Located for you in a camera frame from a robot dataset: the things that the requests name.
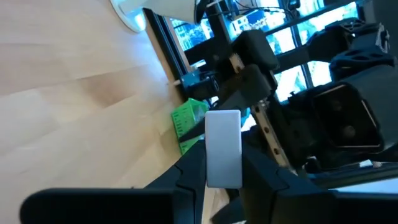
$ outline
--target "white block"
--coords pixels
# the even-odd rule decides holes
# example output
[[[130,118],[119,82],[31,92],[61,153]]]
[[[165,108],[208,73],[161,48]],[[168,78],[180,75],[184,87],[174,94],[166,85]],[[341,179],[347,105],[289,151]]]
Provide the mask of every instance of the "white block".
[[[239,110],[208,111],[206,117],[207,186],[242,187],[242,137]]]

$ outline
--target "light wood surface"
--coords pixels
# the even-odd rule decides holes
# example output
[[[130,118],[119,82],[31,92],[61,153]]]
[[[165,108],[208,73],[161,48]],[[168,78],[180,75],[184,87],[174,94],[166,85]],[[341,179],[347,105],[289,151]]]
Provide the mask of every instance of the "light wood surface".
[[[179,157],[153,32],[108,0],[0,2],[0,223],[49,187],[143,187]],[[204,223],[225,203],[206,191]]]

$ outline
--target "white rectangular object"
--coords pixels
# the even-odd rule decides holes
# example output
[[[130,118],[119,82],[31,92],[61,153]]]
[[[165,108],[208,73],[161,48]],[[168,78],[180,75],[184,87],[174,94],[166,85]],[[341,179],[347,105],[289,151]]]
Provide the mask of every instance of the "white rectangular object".
[[[239,110],[205,115],[206,180],[208,187],[242,187],[242,137]]]

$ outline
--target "green box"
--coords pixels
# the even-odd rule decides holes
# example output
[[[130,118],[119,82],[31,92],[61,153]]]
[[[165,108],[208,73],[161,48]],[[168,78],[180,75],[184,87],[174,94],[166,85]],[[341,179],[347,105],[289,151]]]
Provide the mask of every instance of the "green box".
[[[189,98],[187,102],[179,106],[172,112],[172,119],[177,133],[177,137],[181,137],[189,129],[193,128],[208,111],[206,103]],[[184,155],[201,136],[180,143],[181,155]]]

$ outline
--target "white object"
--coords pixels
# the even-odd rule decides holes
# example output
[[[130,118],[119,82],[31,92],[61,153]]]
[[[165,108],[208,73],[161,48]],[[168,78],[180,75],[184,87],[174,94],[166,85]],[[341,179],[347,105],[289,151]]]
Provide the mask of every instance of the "white object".
[[[241,112],[208,111],[205,115],[208,187],[242,187]]]
[[[144,7],[161,16],[199,24],[208,2],[209,0],[125,0],[120,2],[119,8],[124,15]]]
[[[134,32],[141,32],[146,28],[146,20],[142,7],[136,7],[134,10],[125,12],[121,8],[121,4],[124,0],[110,0],[115,10],[116,14],[120,17],[120,20]]]

